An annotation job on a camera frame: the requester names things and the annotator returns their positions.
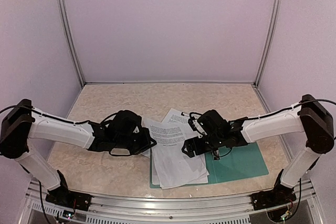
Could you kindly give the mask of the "white printed top sheet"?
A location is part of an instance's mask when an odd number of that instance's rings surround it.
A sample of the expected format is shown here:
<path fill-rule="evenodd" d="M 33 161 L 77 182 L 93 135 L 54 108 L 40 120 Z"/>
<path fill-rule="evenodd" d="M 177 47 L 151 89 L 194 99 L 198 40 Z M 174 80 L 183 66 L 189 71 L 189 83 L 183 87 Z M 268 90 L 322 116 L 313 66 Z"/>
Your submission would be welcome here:
<path fill-rule="evenodd" d="M 188 184 L 208 183 L 209 173 L 206 168 L 205 157 L 202 155 L 192 159 L 181 151 L 184 141 L 188 136 L 194 136 L 194 133 L 192 134 L 190 130 L 178 126 L 170 126 L 150 119 L 146 119 L 144 124 L 149 129 L 150 136 L 157 141 L 157 144 L 151 148 L 153 163 L 153 151 L 155 149 L 161 149 L 168 159 L 170 185 L 163 189 Z"/>

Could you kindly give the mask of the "green file folder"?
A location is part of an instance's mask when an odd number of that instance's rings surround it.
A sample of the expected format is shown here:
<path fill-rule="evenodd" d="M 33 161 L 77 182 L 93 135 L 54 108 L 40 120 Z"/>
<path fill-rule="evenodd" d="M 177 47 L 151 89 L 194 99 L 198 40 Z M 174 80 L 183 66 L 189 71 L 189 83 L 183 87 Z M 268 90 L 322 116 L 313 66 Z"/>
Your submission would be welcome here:
<path fill-rule="evenodd" d="M 205 157 L 206 168 L 209 173 L 207 184 L 218 184 L 234 180 L 253 178 L 269 174 L 261 151 L 256 143 L 245 147 L 220 149 L 220 160 L 213 160 L 210 153 L 202 154 Z M 160 183 L 154 168 L 151 153 L 151 188 L 160 188 Z"/>

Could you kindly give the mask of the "white Chinese agreement sheet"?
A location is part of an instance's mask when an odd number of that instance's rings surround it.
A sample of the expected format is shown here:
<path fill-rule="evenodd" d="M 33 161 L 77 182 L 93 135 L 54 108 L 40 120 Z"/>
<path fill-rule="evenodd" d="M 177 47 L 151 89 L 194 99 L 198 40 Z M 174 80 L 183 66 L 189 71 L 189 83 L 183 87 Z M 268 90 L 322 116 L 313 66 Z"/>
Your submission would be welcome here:
<path fill-rule="evenodd" d="M 153 160 L 156 173 L 162 188 L 168 188 L 170 185 L 168 159 L 161 149 L 153 151 Z"/>

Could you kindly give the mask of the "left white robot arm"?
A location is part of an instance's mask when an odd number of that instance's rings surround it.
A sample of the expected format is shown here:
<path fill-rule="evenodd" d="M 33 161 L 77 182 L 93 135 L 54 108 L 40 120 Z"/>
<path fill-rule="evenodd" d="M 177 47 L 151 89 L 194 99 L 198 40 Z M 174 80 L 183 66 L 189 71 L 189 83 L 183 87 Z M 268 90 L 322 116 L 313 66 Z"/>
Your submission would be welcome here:
<path fill-rule="evenodd" d="M 1 109 L 6 113 L 1 123 L 1 155 L 13 159 L 32 174 L 60 204 L 73 201 L 63 174 L 52 168 L 32 144 L 33 139 L 48 140 L 81 147 L 91 152 L 114 149 L 128 151 L 128 156 L 139 155 L 157 142 L 143 127 L 141 116 L 130 110 L 120 110 L 101 122 L 71 121 L 34 106 L 29 99 Z"/>

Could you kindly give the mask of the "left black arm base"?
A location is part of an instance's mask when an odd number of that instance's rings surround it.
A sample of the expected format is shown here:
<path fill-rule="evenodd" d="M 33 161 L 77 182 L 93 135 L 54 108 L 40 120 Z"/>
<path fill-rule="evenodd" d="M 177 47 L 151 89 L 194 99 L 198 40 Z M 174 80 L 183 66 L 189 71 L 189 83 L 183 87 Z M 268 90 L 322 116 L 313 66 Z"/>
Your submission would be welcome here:
<path fill-rule="evenodd" d="M 48 191 L 46 201 L 73 210 L 88 211 L 92 195 L 69 190 L 64 175 L 59 170 L 57 173 L 60 177 L 60 185 Z"/>

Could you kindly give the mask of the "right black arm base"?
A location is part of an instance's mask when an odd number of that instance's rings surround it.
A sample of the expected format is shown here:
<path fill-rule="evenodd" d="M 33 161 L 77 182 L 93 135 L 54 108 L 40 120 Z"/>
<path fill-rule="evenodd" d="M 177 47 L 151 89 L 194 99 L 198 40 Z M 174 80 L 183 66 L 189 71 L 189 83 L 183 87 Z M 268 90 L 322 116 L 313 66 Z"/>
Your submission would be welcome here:
<path fill-rule="evenodd" d="M 283 171 L 282 169 L 278 174 L 273 189 L 262 190 L 250 195 L 254 210 L 272 208 L 297 199 L 293 187 L 286 187 L 280 183 Z"/>

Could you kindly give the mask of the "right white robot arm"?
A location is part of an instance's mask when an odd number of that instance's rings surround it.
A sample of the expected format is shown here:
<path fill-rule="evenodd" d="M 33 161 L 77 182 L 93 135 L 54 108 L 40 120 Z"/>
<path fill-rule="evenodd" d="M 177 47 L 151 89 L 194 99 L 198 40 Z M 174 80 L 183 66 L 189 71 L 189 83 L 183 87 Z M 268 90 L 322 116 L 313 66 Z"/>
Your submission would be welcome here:
<path fill-rule="evenodd" d="M 274 189 L 268 194 L 269 201 L 279 205 L 288 198 L 289 190 L 299 179 L 335 146 L 335 123 L 324 103 L 335 104 L 334 101 L 306 94 L 299 102 L 275 112 L 231 121 L 224 119 L 216 110 L 203 114 L 191 112 L 188 123 L 198 135 L 185 140 L 181 151 L 190 158 L 208 152 L 219 158 L 217 152 L 221 147 L 234 149 L 281 136 L 291 160 L 281 170 Z"/>

